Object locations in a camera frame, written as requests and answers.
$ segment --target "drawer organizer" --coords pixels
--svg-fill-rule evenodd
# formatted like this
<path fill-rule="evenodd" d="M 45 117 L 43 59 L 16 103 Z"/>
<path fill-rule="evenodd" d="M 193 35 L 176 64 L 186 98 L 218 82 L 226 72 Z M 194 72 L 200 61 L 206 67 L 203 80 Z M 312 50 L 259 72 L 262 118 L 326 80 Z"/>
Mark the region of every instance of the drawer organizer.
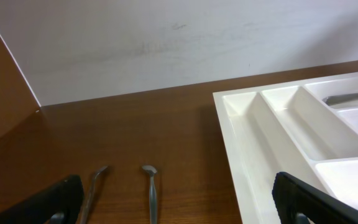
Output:
<path fill-rule="evenodd" d="M 214 93 L 244 223 L 280 223 L 275 174 L 288 172 L 358 209 L 358 73 Z"/>

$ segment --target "utensil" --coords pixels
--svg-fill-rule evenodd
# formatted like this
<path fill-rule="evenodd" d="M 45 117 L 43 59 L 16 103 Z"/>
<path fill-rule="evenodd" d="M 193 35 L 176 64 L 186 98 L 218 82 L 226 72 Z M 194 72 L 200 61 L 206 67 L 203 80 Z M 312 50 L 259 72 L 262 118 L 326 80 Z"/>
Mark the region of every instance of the utensil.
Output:
<path fill-rule="evenodd" d="M 101 174 L 103 171 L 105 171 L 108 167 L 109 166 L 104 166 L 104 167 L 98 169 L 93 174 L 91 187 L 89 188 L 89 191 L 88 191 L 88 198 L 86 199 L 84 209 L 83 209 L 83 211 L 81 213 L 80 224 L 85 224 L 87 219 L 88 219 L 88 214 L 90 212 L 90 208 L 91 208 L 92 201 L 93 201 L 94 186 L 95 186 L 95 183 L 96 183 L 96 179 L 98 178 L 99 174 Z"/>
<path fill-rule="evenodd" d="M 154 175 L 157 173 L 157 170 L 150 166 L 142 166 L 150 176 L 150 193 L 149 193 L 149 206 L 150 206 L 150 223 L 157 224 L 157 192 L 155 191 L 154 186 Z"/>
<path fill-rule="evenodd" d="M 341 95 L 325 97 L 323 99 L 323 102 L 325 102 L 328 106 L 331 106 L 331 105 L 345 103 L 353 100 L 358 100 L 358 93 L 341 94 Z"/>

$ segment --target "black object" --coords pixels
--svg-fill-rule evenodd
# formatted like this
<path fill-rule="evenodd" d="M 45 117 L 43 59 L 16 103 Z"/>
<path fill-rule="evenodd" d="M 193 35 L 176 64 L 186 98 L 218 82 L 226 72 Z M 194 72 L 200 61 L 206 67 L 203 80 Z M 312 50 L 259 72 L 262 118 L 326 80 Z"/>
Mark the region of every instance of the black object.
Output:
<path fill-rule="evenodd" d="M 358 210 L 338 201 L 300 179 L 279 172 L 273 199 L 282 224 L 358 224 Z"/>
<path fill-rule="evenodd" d="M 0 224 L 75 224 L 84 198 L 81 179 L 70 175 L 0 213 Z"/>

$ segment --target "wooden table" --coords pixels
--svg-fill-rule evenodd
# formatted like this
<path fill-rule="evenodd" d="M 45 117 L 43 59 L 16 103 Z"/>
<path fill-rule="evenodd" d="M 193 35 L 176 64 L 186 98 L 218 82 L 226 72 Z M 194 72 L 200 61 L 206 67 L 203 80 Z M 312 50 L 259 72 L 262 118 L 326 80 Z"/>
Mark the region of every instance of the wooden table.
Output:
<path fill-rule="evenodd" d="M 241 223 L 212 93 L 358 72 L 358 62 L 42 107 L 0 139 L 0 211 L 68 174 L 112 167 L 89 223 Z"/>

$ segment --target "white wall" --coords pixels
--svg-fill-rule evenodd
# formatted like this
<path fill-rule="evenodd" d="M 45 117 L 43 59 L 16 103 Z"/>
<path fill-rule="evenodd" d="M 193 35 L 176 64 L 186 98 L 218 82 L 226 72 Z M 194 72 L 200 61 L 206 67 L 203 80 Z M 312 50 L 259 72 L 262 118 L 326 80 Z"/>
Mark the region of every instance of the white wall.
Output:
<path fill-rule="evenodd" d="M 41 105 L 358 60 L 355 0 L 0 0 Z"/>

